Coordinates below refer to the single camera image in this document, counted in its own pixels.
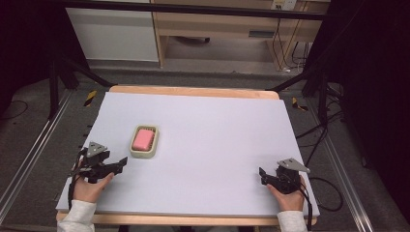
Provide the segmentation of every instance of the white sleeve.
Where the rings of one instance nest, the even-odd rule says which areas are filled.
[[[72,208],[69,214],[62,220],[57,221],[58,232],[94,232],[94,224],[91,223],[97,205],[85,201],[72,200]]]
[[[278,214],[280,230],[282,232],[308,231],[304,213],[301,211],[284,211]]]

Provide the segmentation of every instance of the white paper sheet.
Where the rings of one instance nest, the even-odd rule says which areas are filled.
[[[135,159],[129,151],[138,125],[160,131],[151,159]],[[129,158],[102,193],[98,212],[271,217],[278,203],[260,184],[258,167],[276,175],[279,160],[303,163],[279,100],[106,93],[84,146],[90,141],[108,147],[105,163]],[[318,216],[308,177],[301,174]],[[57,210],[69,208],[70,181]]]

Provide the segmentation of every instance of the black horizontal bar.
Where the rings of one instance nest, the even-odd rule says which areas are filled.
[[[291,18],[307,20],[325,20],[334,18],[334,15],[322,13],[307,13],[293,11],[259,10],[245,8],[227,7],[208,7],[192,5],[173,5],[173,4],[150,4],[133,2],[108,2],[108,1],[89,1],[89,0],[41,0],[54,4],[60,4],[67,8],[97,9],[97,10],[116,10],[131,12],[160,12],[160,13],[181,13],[199,15],[234,15],[251,17],[270,17],[270,18]]]

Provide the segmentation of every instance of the gray floor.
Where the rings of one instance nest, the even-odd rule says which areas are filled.
[[[117,63],[105,67],[94,66],[94,69],[100,76],[124,84],[250,89],[276,86],[301,71],[297,68],[292,69],[291,72],[276,71],[263,42],[211,39],[209,43],[203,43],[184,38],[173,38],[170,41],[167,59],[161,69],[155,66],[130,67],[130,63],[121,66],[121,71],[113,70],[113,67],[120,66]],[[7,216],[2,218],[2,226],[30,231],[55,230],[56,199],[67,178],[66,171],[62,170],[70,170],[78,146],[83,144],[90,129],[88,126],[92,125],[97,117],[103,93],[106,91],[106,88],[90,79],[81,76],[79,79],[80,86],[76,91],[70,92],[72,95],[70,104],[47,141],[47,145],[35,160],[36,163],[30,170],[30,175],[20,193],[15,195],[14,204]],[[280,98],[285,101],[296,135],[316,125],[314,116],[316,98],[307,99],[309,111],[292,107],[293,97],[303,102],[300,93],[302,86],[303,82],[279,93]],[[82,106],[88,92],[94,89],[98,90],[98,94],[92,105]],[[8,184],[20,164],[24,162],[31,145],[46,123],[47,94],[47,81],[23,87],[15,94],[15,100],[27,102],[28,109],[18,117],[0,121],[1,194],[7,190]],[[13,103],[8,113],[13,115],[23,108],[24,105]],[[330,106],[329,114],[338,111],[339,107],[334,103]],[[304,160],[308,158],[312,149],[311,146],[304,146],[313,144],[318,135],[317,131],[298,139]],[[332,122],[329,125],[328,138],[331,139],[358,193],[374,231],[410,231],[410,226],[384,189],[377,172],[362,168],[360,153],[346,125],[339,119]],[[329,149],[324,142],[314,153],[309,168],[312,170],[309,177],[325,178],[340,189],[340,181],[332,166]],[[312,186],[316,198],[323,206],[329,208],[337,206],[338,196],[332,188],[321,182],[312,182]],[[359,230],[352,214],[352,207],[346,201],[337,212],[326,210],[320,212],[321,216],[313,226],[313,230]],[[262,228],[262,231],[272,230],[274,230],[272,227]]]

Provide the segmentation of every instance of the white cabinet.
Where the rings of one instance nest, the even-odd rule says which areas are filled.
[[[151,13],[69,8],[67,12],[88,60],[159,62]]]

